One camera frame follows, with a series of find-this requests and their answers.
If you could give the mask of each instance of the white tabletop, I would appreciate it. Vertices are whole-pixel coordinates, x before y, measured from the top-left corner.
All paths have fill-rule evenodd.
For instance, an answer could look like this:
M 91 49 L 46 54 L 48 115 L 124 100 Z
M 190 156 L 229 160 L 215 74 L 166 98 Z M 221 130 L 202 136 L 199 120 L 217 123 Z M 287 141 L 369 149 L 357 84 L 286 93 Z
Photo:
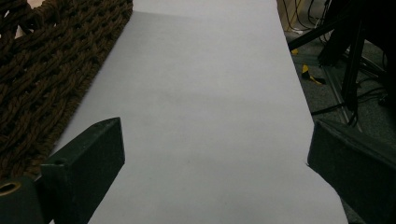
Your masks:
M 113 117 L 126 163 L 90 223 L 347 223 L 305 164 L 313 121 L 275 0 L 135 0 L 59 147 Z

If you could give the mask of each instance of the white object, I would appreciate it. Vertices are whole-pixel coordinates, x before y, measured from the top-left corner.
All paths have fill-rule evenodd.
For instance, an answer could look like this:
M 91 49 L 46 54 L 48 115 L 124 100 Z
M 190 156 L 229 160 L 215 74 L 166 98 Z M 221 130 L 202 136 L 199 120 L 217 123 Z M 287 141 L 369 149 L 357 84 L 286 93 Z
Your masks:
M 347 223 L 305 164 L 314 124 L 275 0 L 135 0 L 59 147 L 113 117 L 126 164 L 90 223 Z

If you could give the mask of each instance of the basket weave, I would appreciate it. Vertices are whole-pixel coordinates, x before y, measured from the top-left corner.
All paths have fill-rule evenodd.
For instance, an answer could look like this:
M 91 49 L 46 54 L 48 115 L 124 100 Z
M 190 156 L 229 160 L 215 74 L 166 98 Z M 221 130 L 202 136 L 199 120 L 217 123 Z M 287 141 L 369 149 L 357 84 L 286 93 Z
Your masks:
M 0 0 L 0 180 L 39 174 L 132 0 Z M 15 38 L 18 26 L 25 35 Z

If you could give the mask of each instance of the woven rope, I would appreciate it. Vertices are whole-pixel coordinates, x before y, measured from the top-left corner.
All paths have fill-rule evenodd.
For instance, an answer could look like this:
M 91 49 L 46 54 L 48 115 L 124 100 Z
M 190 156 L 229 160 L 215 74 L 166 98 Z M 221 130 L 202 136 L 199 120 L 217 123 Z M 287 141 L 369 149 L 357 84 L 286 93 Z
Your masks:
M 39 174 L 122 28 L 127 0 L 0 0 L 0 180 Z M 26 35 L 15 38 L 20 26 Z

